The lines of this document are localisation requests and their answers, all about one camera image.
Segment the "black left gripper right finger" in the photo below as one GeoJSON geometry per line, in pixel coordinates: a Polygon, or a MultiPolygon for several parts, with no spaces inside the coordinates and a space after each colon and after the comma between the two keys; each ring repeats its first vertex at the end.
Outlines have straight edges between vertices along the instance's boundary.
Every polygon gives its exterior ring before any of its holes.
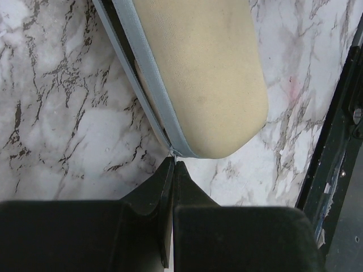
{"type": "Polygon", "coordinates": [[[291,207],[216,204],[176,164],[175,271],[324,271],[305,214],[291,207]]]}

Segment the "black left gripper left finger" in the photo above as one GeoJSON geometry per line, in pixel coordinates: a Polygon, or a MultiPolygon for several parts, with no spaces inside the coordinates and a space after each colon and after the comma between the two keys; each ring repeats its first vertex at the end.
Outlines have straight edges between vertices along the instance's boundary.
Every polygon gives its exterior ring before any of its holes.
{"type": "Polygon", "coordinates": [[[119,200],[1,203],[2,271],[163,271],[173,158],[119,200]]]}

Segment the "beige zippered umbrella case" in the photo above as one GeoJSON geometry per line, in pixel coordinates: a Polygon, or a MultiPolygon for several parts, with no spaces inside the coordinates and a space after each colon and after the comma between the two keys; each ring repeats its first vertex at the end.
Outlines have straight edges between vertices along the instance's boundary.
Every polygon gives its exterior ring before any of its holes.
{"type": "Polygon", "coordinates": [[[160,142],[221,159],[264,126],[267,88],[248,1],[95,1],[160,142]]]}

